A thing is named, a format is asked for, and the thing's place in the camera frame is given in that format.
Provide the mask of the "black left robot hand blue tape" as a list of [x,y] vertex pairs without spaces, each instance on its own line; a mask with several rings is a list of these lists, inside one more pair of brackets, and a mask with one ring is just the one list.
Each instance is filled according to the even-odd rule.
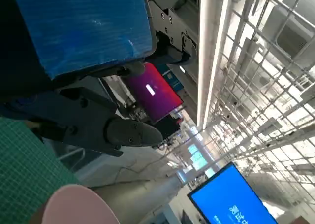
[[157,41],[148,0],[0,0],[0,115],[41,137],[119,157],[161,133],[78,81],[141,74]]

